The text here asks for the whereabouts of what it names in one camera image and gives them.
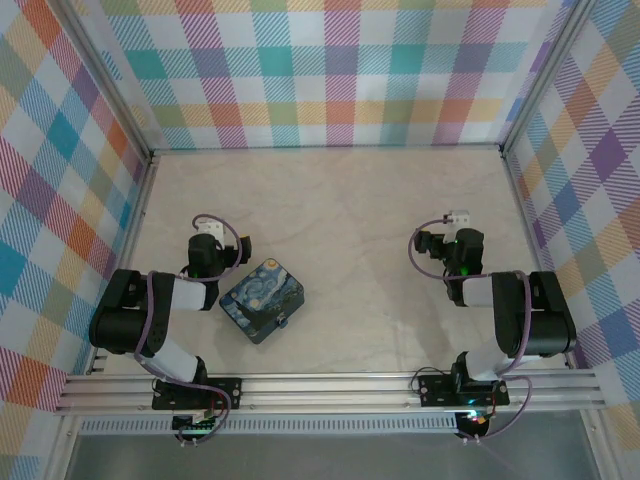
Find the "starry night print tin box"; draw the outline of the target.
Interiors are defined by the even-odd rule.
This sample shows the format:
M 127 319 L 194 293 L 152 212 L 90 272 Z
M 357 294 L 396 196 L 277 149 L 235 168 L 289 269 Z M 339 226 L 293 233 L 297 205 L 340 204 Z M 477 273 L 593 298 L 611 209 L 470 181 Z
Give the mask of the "starry night print tin box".
M 303 285 L 274 258 L 262 262 L 219 299 L 219 305 L 253 343 L 262 343 L 279 328 L 281 312 L 289 318 L 304 304 Z

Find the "grey metal plate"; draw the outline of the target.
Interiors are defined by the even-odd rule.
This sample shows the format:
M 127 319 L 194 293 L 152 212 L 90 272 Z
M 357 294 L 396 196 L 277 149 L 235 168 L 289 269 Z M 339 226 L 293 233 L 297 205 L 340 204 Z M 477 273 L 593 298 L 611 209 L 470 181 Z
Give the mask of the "grey metal plate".
M 600 480 L 588 452 L 462 445 L 443 435 L 221 436 L 193 449 L 163 436 L 86 436 L 65 480 Z

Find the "aluminium frame bar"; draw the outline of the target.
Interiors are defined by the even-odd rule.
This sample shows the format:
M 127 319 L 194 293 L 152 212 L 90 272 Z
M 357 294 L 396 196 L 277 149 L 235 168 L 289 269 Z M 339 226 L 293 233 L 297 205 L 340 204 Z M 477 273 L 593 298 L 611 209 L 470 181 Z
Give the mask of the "aluminium frame bar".
M 535 280 L 536 278 L 531 278 L 531 274 L 540 273 L 543 271 L 541 267 L 538 252 L 535 245 L 535 238 L 532 234 L 531 226 L 528 223 L 526 217 L 526 209 L 524 207 L 524 203 L 522 201 L 521 195 L 518 191 L 517 183 L 511 174 L 509 169 L 508 162 L 504 159 L 501 160 L 502 166 L 504 169 L 505 177 L 508 181 L 513 201 L 518 209 L 518 215 L 522 224 L 522 230 L 524 239 L 526 240 L 527 245 L 527 260 L 528 265 L 524 268 L 522 272 L 522 277 L 525 278 L 525 309 L 529 312 L 529 327 L 528 327 L 528 338 L 527 340 L 533 340 L 534 345 L 537 346 L 539 341 L 537 340 L 536 335 L 538 333 L 545 333 L 547 331 L 547 326 L 550 326 L 550 323 L 546 321 L 546 319 L 551 319 L 548 313 L 544 312 L 542 309 L 535 308 Z M 565 353 L 558 353 L 554 355 L 547 356 L 538 356 L 535 357 L 533 355 L 534 349 L 532 347 L 526 346 L 524 350 L 524 354 L 522 359 L 519 361 L 519 367 L 528 363 L 528 368 L 542 368 L 542 369 L 551 369 L 551 370 L 568 370 L 572 369 L 570 365 L 570 360 L 567 358 Z
M 116 264 L 117 268 L 129 268 L 131 265 L 132 257 L 136 249 L 137 241 L 151 196 L 159 160 L 159 157 L 151 156 L 151 159 L 144 169 L 144 175 L 142 176 L 142 182 L 135 203 L 135 208 L 133 210 L 133 213 L 131 214 L 130 222 L 126 230 L 123 249 L 118 257 L 118 261 Z M 87 361 L 84 365 L 83 374 L 91 375 L 93 373 L 103 373 L 105 358 L 106 355 L 99 353 L 97 347 L 92 347 L 89 350 Z

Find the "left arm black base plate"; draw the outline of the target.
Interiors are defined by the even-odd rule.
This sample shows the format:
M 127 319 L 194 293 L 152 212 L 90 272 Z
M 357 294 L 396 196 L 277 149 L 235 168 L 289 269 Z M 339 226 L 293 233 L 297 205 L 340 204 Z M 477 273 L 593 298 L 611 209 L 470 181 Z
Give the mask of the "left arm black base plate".
M 209 377 L 210 389 L 185 387 L 174 383 L 154 380 L 152 383 L 153 410 L 236 410 L 240 407 L 242 380 L 232 377 Z

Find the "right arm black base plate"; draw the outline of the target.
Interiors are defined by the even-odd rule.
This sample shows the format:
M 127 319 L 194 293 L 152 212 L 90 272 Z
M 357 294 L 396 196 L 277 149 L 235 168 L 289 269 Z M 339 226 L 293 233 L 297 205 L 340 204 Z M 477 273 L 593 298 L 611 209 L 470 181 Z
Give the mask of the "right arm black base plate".
M 504 381 L 463 381 L 452 375 L 422 375 L 418 377 L 418 393 L 422 407 L 471 409 L 510 404 Z

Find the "aluminium mounting rail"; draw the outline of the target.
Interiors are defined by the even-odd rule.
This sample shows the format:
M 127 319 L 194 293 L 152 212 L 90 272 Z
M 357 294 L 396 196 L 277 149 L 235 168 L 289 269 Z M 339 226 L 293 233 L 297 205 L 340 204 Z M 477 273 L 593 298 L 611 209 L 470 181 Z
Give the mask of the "aluminium mounting rail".
M 231 388 L 232 413 L 240 414 L 372 414 L 409 413 L 424 409 L 429 390 L 410 372 L 243 374 Z M 163 400 L 149 375 L 72 376 L 67 380 L 56 412 L 59 415 L 174 414 L 200 415 L 201 402 Z M 497 396 L 480 402 L 454 403 L 434 395 L 434 412 L 480 413 L 491 410 L 595 410 L 605 405 L 595 374 L 590 370 L 519 370 L 505 378 Z

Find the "aluminium frame post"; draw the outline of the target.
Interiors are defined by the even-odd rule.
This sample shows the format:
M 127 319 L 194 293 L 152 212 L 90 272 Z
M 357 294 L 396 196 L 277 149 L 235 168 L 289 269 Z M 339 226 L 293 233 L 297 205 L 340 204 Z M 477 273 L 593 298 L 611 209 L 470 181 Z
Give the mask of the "aluminium frame post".
M 544 94 L 555 80 L 564 60 L 569 54 L 584 24 L 589 18 L 598 0 L 571 0 L 566 14 L 556 29 L 552 42 L 546 48 L 541 60 L 535 60 L 539 66 L 531 86 L 516 110 L 510 128 L 499 143 L 501 158 L 506 162 L 513 154 L 520 138 L 531 121 Z
M 153 152 L 148 147 L 128 105 L 118 91 L 116 83 L 100 52 L 94 46 L 80 17 L 74 11 L 71 1 L 50 0 L 50 4 L 52 8 L 56 8 L 59 19 L 65 24 L 65 30 L 87 64 L 87 69 L 95 79 L 98 88 L 105 95 L 107 102 L 112 107 L 114 115 L 120 122 L 124 132 L 133 142 L 135 149 L 141 156 L 150 162 L 153 159 Z

